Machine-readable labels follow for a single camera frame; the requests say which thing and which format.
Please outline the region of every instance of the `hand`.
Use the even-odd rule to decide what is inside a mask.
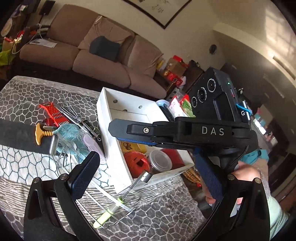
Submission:
[[[238,180],[253,181],[253,179],[256,177],[260,178],[260,173],[255,167],[249,164],[246,164],[242,161],[238,161],[238,164],[239,164],[238,170],[232,172],[232,174],[235,175],[235,177]],[[205,200],[207,201],[208,204],[214,204],[216,199],[213,199],[202,178],[200,179],[200,182],[202,185],[202,191],[206,196]],[[242,202],[242,197],[237,199],[237,204],[241,204],[241,202]]]

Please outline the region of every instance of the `framed picture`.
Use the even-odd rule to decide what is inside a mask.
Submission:
[[[123,0],[149,16],[163,29],[191,0]]]

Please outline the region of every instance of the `wicker basket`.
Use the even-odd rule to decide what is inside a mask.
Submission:
[[[200,175],[195,171],[193,167],[182,173],[189,181],[193,183],[200,183]]]

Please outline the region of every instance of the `round plate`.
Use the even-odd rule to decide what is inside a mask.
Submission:
[[[2,31],[1,31],[1,36],[5,37],[9,31],[11,30],[12,27],[12,18],[8,19],[6,24],[4,25]]]

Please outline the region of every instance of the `white logo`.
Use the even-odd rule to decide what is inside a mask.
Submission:
[[[224,129],[223,128],[220,128],[220,130],[219,130],[219,136],[223,136],[224,135]],[[207,127],[206,126],[203,126],[202,127],[202,134],[207,134]],[[216,130],[215,130],[215,128],[213,127],[213,129],[212,129],[212,131],[211,131],[211,135],[212,134],[215,134],[215,136],[216,136]]]

